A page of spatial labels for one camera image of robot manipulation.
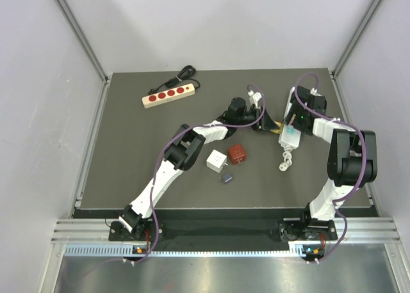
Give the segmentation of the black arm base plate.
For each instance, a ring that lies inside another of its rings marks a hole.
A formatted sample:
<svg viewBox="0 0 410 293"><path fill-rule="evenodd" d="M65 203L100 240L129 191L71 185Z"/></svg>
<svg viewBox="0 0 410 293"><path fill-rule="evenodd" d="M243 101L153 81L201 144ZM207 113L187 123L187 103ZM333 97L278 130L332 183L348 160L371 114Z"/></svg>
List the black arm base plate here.
<svg viewBox="0 0 410 293"><path fill-rule="evenodd" d="M118 221L111 224L108 240L115 242L160 241L176 237L267 237L274 241L338 239L335 223L315 224L311 227L295 220L277 219L168 219L160 220L159 228L153 221L145 221L130 233Z"/></svg>

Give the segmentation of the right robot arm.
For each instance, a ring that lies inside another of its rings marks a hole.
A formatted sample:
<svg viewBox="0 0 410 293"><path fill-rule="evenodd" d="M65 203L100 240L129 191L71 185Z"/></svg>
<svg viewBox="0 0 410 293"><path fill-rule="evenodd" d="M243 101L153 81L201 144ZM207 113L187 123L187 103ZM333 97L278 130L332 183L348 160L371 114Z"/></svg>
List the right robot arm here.
<svg viewBox="0 0 410 293"><path fill-rule="evenodd" d="M346 198L377 177L375 132L358 130L338 118L326 116L324 96L297 86L290 91L286 126L329 143L327 181L319 195L300 213L299 221L281 230L287 240L336 240L334 218Z"/></svg>

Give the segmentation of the white cube socket adapter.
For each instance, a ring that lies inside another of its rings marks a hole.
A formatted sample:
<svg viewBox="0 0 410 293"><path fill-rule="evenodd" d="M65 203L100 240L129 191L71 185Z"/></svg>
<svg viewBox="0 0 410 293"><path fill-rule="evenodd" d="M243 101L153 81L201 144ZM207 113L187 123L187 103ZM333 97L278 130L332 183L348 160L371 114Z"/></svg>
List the white cube socket adapter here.
<svg viewBox="0 0 410 293"><path fill-rule="evenodd" d="M226 165L227 165L227 155L215 149L212 150L212 152L206 159L206 167L217 173L221 173L222 169Z"/></svg>

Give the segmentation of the yellow cube block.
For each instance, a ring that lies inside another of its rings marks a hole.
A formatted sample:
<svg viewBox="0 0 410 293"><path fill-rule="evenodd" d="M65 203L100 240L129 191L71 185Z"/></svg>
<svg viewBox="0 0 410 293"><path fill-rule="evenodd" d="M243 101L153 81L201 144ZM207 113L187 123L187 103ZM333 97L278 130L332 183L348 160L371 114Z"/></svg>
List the yellow cube block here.
<svg viewBox="0 0 410 293"><path fill-rule="evenodd" d="M274 121L274 127L270 131L275 134L281 134L283 132L283 124L281 122Z"/></svg>

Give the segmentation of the white power strip coloured sockets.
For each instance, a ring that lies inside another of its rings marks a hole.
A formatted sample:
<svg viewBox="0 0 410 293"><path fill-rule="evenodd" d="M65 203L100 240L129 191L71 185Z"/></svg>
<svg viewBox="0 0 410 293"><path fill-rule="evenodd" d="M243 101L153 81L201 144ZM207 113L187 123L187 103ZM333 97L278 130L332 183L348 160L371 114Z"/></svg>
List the white power strip coloured sockets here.
<svg viewBox="0 0 410 293"><path fill-rule="evenodd" d="M294 93L294 90L295 88L292 87L289 92L287 104L286 104L285 111L284 111L284 118L286 118L287 114L290 111L291 97ZM301 138L301 132L299 130L296 130L293 126L289 126L285 124L285 121L283 121L283 129L282 129L281 134L279 135L279 140L278 140L278 143L281 145L281 147L285 151L293 151L299 147L300 138Z"/></svg>

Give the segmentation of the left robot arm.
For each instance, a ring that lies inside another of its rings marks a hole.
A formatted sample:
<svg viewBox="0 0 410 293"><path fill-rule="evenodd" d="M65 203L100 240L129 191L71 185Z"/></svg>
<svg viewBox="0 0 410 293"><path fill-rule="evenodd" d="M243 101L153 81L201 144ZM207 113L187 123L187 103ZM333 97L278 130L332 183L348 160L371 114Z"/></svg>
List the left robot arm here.
<svg viewBox="0 0 410 293"><path fill-rule="evenodd" d="M119 215L123 232L131 239L144 235L154 206L173 181L190 170L204 145L225 140L238 128L251 127L256 131L281 131L281 123L270 118L260 92L248 92L250 107L241 97L231 100L228 109L214 121L199 126L182 124L161 151L154 167L154 175L140 195Z"/></svg>

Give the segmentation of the beige power strip red sockets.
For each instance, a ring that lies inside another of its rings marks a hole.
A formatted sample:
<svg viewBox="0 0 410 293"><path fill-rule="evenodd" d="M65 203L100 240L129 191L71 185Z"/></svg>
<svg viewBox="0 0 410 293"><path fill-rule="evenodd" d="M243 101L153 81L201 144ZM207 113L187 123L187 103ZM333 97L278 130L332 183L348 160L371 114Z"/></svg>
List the beige power strip red sockets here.
<svg viewBox="0 0 410 293"><path fill-rule="evenodd" d="M144 108L152 108L171 101L176 101L184 97L192 96L195 94L195 87L193 84L186 84L176 88L168 89L164 92L158 92L145 96L142 98L142 104Z"/></svg>

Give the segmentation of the black plug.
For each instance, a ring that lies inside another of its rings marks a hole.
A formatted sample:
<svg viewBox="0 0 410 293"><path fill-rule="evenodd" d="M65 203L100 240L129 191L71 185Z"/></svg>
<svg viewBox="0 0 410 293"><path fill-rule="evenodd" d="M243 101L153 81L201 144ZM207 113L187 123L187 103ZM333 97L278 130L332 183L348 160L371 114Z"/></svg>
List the black plug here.
<svg viewBox="0 0 410 293"><path fill-rule="evenodd" d="M220 180L223 184L230 183L233 180L233 175L230 173L225 173L221 175Z"/></svg>

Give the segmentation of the red patterned plug adapter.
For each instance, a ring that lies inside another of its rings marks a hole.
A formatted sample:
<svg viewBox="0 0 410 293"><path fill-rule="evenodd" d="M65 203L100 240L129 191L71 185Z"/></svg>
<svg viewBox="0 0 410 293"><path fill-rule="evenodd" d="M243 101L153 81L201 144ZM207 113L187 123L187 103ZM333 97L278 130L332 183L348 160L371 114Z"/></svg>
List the red patterned plug adapter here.
<svg viewBox="0 0 410 293"><path fill-rule="evenodd" d="M228 148L228 159L232 165L238 165L246 161L247 155L241 144L236 144Z"/></svg>

